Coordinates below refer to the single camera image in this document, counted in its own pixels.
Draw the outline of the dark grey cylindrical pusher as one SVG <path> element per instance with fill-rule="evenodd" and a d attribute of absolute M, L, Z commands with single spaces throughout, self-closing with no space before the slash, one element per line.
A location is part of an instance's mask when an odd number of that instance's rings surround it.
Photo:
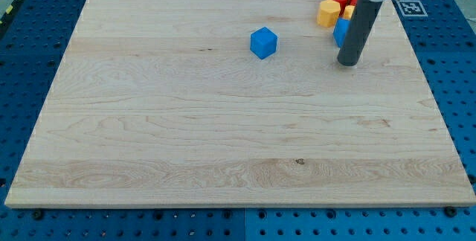
<path fill-rule="evenodd" d="M 344 37 L 337 61 L 343 66 L 355 66 L 367 42 L 382 1 L 358 0 Z"/>

